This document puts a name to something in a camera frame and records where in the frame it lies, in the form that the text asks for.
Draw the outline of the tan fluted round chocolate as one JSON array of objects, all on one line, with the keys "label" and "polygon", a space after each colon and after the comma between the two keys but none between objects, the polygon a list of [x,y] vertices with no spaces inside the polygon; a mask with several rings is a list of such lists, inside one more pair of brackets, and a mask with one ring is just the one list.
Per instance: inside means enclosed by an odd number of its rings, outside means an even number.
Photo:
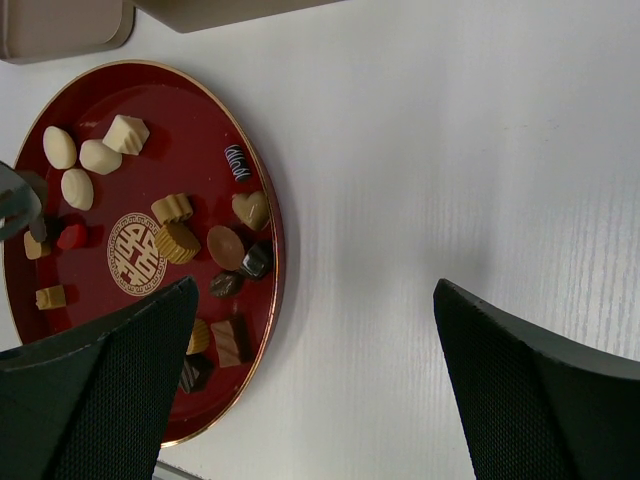
[{"label": "tan fluted round chocolate", "polygon": [[154,237],[161,257],[174,265],[189,263],[201,250],[201,244],[191,230],[182,223],[163,225]]}]

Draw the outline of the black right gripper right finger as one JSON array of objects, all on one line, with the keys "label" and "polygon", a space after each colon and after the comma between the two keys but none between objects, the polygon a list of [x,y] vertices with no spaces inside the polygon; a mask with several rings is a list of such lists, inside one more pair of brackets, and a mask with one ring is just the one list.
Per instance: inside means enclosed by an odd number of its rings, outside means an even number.
[{"label": "black right gripper right finger", "polygon": [[636,479],[639,364],[442,279],[434,316],[478,479]]}]

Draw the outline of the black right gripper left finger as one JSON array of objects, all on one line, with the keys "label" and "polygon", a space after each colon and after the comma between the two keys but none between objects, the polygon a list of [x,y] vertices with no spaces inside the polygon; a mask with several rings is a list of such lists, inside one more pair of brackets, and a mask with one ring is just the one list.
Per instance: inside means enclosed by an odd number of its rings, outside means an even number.
[{"label": "black right gripper left finger", "polygon": [[199,292],[191,277],[1,354],[4,479],[149,479]]}]

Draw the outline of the metal tongs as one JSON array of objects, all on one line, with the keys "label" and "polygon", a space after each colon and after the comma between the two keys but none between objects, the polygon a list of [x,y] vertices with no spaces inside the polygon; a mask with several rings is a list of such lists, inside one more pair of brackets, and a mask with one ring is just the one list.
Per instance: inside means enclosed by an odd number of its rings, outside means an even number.
[{"label": "metal tongs", "polygon": [[15,170],[1,163],[1,241],[28,228],[33,239],[44,242],[47,227],[44,210],[48,184],[33,171]]}]

